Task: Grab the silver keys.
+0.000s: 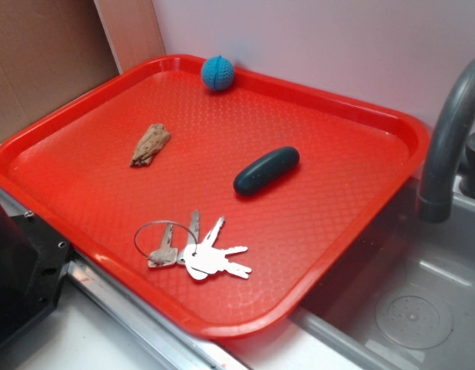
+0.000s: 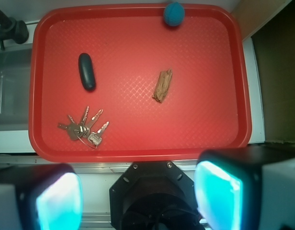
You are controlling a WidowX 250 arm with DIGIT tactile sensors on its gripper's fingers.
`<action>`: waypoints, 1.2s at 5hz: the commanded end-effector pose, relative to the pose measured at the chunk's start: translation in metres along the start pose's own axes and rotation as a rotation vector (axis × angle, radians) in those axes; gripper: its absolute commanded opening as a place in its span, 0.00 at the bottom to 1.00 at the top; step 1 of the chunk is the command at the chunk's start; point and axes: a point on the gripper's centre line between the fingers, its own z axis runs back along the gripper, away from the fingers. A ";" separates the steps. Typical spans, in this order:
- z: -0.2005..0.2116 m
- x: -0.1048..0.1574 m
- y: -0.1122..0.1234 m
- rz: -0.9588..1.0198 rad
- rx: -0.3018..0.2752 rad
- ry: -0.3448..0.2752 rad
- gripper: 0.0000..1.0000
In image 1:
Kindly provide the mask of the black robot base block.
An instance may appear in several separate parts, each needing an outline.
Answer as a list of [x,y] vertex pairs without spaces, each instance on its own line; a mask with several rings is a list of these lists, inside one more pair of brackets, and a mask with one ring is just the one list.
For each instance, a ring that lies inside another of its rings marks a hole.
[[0,350],[56,309],[71,253],[41,217],[0,204]]

